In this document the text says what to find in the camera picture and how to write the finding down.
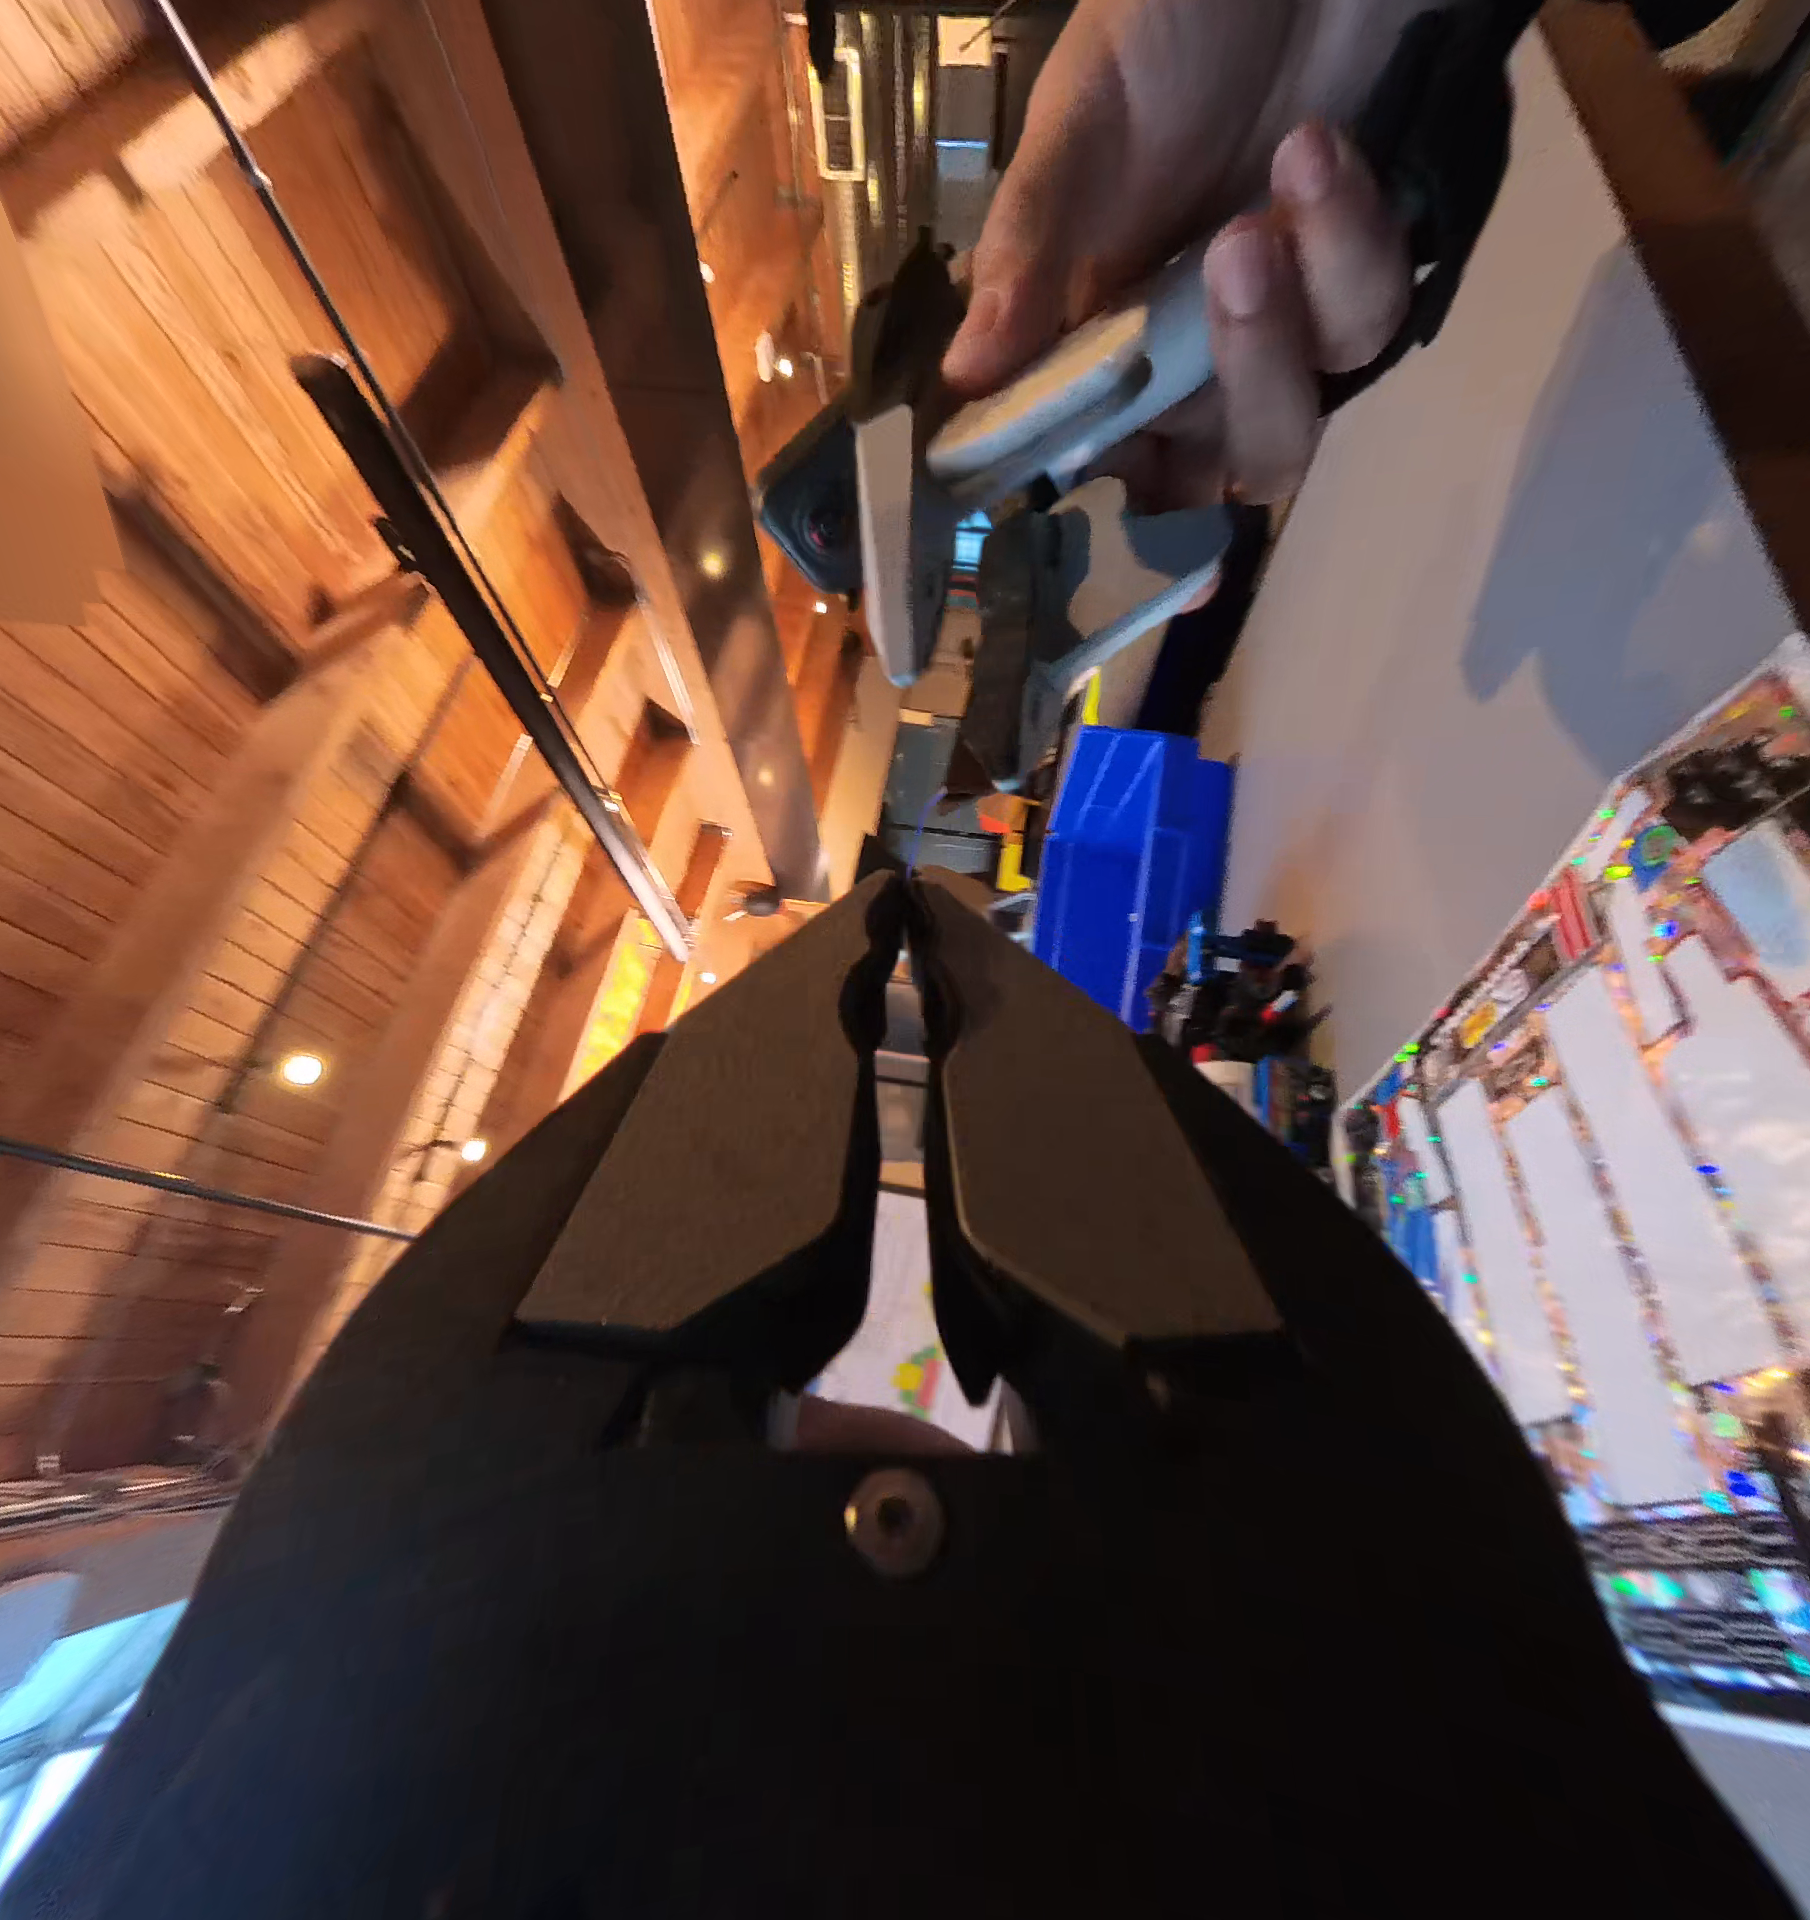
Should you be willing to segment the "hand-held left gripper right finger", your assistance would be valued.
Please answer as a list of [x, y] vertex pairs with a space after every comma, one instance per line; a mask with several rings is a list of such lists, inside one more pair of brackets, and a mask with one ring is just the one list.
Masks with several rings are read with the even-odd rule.
[[947, 1362], [981, 1403], [1249, 1396], [1282, 1317], [1139, 1038], [954, 878], [906, 885]]

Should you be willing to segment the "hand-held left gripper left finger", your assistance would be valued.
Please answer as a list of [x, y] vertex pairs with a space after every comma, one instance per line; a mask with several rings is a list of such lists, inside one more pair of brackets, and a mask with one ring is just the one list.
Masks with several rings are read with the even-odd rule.
[[906, 917], [880, 871], [662, 1037], [517, 1330], [776, 1389], [823, 1374], [868, 1308]]

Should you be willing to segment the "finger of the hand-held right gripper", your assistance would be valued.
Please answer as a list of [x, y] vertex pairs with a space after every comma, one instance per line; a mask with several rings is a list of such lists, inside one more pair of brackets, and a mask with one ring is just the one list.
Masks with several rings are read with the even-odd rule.
[[985, 540], [963, 710], [963, 792], [1021, 788], [1068, 699], [1218, 582], [1228, 510], [1020, 512]]
[[897, 688], [926, 670], [947, 593], [947, 492], [926, 468], [917, 413], [891, 405], [853, 428], [863, 609]]

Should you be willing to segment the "toy brick race car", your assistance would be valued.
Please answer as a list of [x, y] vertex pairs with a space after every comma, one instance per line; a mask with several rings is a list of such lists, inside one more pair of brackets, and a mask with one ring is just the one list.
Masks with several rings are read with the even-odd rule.
[[1202, 911], [1150, 984], [1146, 1032], [1328, 1178], [1334, 1082], [1313, 1064], [1325, 1010], [1300, 943], [1276, 922], [1218, 933]]

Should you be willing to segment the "holographic sticker sheet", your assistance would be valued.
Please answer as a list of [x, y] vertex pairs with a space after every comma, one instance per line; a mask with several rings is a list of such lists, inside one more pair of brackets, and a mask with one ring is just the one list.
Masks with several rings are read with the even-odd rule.
[[1810, 1727], [1810, 638], [1614, 777], [1340, 1112], [1626, 1665]]

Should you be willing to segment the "grey desk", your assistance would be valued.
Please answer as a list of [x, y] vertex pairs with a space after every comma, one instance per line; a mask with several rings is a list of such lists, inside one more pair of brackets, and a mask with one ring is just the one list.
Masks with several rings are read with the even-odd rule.
[[1234, 762], [1228, 917], [1303, 936], [1328, 1023], [1333, 1330], [1359, 1412], [1296, 1500], [1330, 1554], [1288, 1685], [1306, 1753], [1403, 1806], [1410, 1889], [1361, 1916], [1758, 1916], [1572, 1732], [1532, 1582], [1483, 1532], [1516, 1491], [1570, 1554], [1623, 1705], [1810, 1916], [1810, 1727], [1668, 1705], [1626, 1665], [1499, 1390], [1340, 1178], [1352, 1093], [1485, 960], [1608, 783], [1810, 638], [1810, 332], [1629, 5], [1552, 5], [1513, 61], [1507, 180], [1439, 340], [1325, 438], [1211, 741]]

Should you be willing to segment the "person's right hand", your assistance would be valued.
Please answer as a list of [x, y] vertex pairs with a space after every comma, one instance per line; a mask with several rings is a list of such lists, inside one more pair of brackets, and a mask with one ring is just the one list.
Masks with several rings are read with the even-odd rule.
[[1414, 293], [1350, 137], [1410, 3], [1085, 3], [1030, 94], [943, 360], [988, 397], [1178, 253], [1203, 258], [1211, 380], [1110, 450], [1146, 512], [1292, 497], [1327, 376], [1373, 365]]

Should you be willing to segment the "person's left hand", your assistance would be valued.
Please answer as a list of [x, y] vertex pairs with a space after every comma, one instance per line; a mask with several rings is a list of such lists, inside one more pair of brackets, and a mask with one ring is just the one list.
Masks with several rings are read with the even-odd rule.
[[794, 1399], [784, 1418], [783, 1440], [789, 1454], [887, 1455], [887, 1458], [972, 1458], [978, 1454], [943, 1428], [903, 1412], [834, 1403], [820, 1397]]

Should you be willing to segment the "blue plastic bin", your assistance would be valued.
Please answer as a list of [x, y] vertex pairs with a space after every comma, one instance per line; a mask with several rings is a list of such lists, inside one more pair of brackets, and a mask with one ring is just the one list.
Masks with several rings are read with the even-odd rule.
[[1041, 855], [1032, 953], [1134, 1032], [1193, 916], [1223, 902], [1236, 770], [1193, 739], [1082, 728]]

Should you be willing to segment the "black ceiling track rail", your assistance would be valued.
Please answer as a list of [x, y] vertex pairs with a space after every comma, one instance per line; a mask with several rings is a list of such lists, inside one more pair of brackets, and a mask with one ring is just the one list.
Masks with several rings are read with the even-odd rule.
[[292, 376], [375, 500], [375, 526], [400, 569], [423, 581], [443, 602], [537, 757], [604, 851], [638, 914], [650, 922], [669, 958], [688, 962], [692, 922], [629, 818], [614, 808], [557, 684], [537, 662], [529, 638], [384, 391], [366, 388], [346, 362], [327, 353], [297, 354]]

